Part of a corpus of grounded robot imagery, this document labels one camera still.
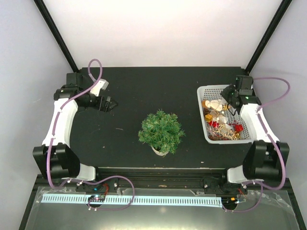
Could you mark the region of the white plastic basket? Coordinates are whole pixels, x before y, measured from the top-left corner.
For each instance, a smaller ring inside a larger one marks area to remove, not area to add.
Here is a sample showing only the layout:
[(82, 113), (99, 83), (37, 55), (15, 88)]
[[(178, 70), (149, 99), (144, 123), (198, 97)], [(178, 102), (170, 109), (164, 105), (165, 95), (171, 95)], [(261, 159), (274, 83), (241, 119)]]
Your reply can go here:
[[(247, 118), (243, 118), (240, 114), (232, 108), (227, 106), (226, 101), (220, 95), (221, 91), (226, 88), (226, 85), (208, 85), (200, 86), (197, 89), (197, 97), (199, 110), (201, 115), (201, 123), (205, 139), (210, 144), (244, 144), (252, 143), (256, 140), (256, 133), (252, 123)], [(223, 110), (218, 112), (213, 109), (209, 109), (205, 106), (206, 100), (221, 100), (223, 104)], [(219, 125), (225, 125), (227, 128), (235, 131), (235, 124), (242, 124), (244, 130), (240, 133), (236, 132), (236, 140), (229, 140), (224, 138), (217, 132), (217, 128), (213, 128), (206, 122), (203, 115), (203, 108), (209, 109), (210, 114), (213, 115), (213, 121), (217, 121)]]

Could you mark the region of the small green christmas tree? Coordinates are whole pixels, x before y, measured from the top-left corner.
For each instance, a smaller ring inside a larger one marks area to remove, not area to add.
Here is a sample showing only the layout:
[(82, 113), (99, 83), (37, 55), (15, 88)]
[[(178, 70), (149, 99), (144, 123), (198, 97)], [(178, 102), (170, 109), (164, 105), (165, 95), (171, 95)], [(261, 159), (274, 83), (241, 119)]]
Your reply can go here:
[(160, 156), (175, 154), (185, 135), (178, 116), (162, 110), (148, 114), (138, 132), (139, 142), (149, 145)]

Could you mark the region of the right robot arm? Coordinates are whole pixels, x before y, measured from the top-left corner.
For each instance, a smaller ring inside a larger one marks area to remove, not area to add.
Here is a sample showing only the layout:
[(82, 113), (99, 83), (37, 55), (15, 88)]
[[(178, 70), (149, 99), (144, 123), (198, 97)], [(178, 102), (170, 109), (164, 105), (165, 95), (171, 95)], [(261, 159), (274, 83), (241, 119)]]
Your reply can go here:
[[(236, 184), (259, 184), (267, 189), (279, 190), (286, 181), (286, 162), (290, 152), (287, 143), (281, 142), (265, 119), (262, 104), (253, 89), (254, 78), (238, 75), (235, 84), (221, 92), (226, 102), (235, 108), (247, 125), (253, 141), (242, 165), (227, 170), (227, 176), (219, 179), (218, 187), (223, 193), (230, 193)], [(280, 181), (276, 187), (265, 184), (265, 180)]]

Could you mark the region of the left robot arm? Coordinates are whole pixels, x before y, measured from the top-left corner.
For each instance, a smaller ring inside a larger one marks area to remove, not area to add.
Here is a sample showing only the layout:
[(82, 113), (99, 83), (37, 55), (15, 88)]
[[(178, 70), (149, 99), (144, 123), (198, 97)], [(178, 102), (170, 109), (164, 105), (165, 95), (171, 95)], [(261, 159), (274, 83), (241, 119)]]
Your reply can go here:
[(94, 166), (84, 165), (70, 147), (71, 128), (79, 108), (94, 108), (108, 112), (118, 105), (110, 96), (102, 95), (108, 87), (105, 79), (96, 80), (84, 89), (84, 76), (68, 73), (66, 84), (54, 93), (54, 112), (51, 124), (41, 146), (34, 147), (33, 157), (43, 178), (77, 179), (86, 181), (92, 191), (103, 186), (103, 179), (96, 175)]

